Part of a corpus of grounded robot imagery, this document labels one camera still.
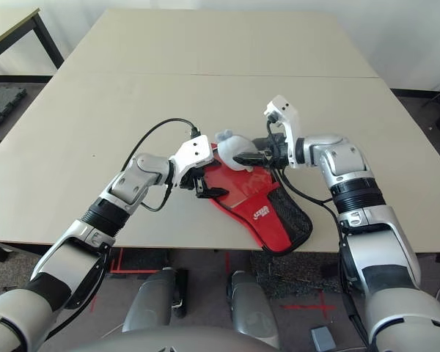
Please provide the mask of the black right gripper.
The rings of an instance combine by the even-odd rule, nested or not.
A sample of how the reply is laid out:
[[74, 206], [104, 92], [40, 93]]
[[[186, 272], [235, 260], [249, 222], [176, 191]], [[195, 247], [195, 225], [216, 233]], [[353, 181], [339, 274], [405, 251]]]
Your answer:
[[284, 169], [288, 166], [288, 149], [282, 133], [270, 134], [267, 138], [252, 140], [255, 147], [267, 147], [266, 153], [243, 152], [233, 160], [243, 166], [265, 166], [268, 169]]

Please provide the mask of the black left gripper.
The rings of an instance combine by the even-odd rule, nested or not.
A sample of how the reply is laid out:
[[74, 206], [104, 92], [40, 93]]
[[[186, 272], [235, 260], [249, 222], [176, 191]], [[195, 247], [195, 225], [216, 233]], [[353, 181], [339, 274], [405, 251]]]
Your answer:
[[203, 168], [190, 168], [181, 177], [178, 187], [190, 191], [195, 190], [196, 197], [203, 199], [215, 199], [227, 195], [227, 190], [224, 188], [207, 188], [204, 176]]

